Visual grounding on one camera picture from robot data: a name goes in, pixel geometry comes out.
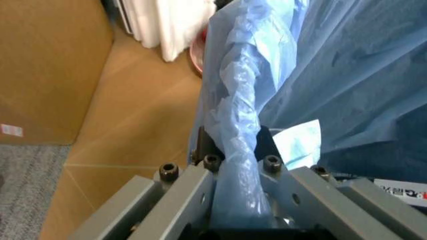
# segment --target black and white label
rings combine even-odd
[[[427,184],[375,179],[373,183],[409,205],[427,207]]]

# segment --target white label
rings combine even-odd
[[[21,137],[21,138],[24,136],[24,131],[23,131],[22,127],[19,127],[19,126],[1,124],[1,132],[3,134],[17,136],[17,137]]]

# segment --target black metal part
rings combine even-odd
[[[217,155],[208,154],[203,158],[203,167],[212,173],[218,172],[221,165],[221,158]]]
[[[268,155],[263,159],[262,167],[269,173],[278,173],[282,169],[282,159],[275,155]]]
[[[165,182],[173,182],[180,175],[180,169],[175,163],[165,163],[158,169],[160,179]]]
[[[185,227],[178,240],[336,240],[326,229],[193,229]]]
[[[324,180],[329,181],[329,178],[331,177],[331,174],[326,171],[326,169],[319,165],[313,165],[310,167],[310,169],[315,172],[317,175],[322,177]]]
[[[261,161],[269,155],[280,156],[268,127],[261,126],[261,130],[256,135],[256,142],[254,154],[257,161]],[[223,152],[218,149],[214,140],[205,131],[205,128],[201,126],[198,129],[197,149],[191,154],[191,163],[197,165],[203,161],[206,155],[217,155],[221,161],[225,158]]]

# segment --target red object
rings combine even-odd
[[[208,34],[208,27],[199,32],[190,45],[190,58],[196,70],[203,73],[203,56],[205,54],[205,43]]]
[[[208,27],[206,27],[202,32],[201,32],[201,39],[203,40],[203,42],[206,43],[206,35],[208,34]]]

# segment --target crumpled plastic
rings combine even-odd
[[[254,149],[258,114],[296,65],[308,0],[235,0],[209,21],[203,84],[189,148],[203,125],[225,154],[211,226],[271,227]]]

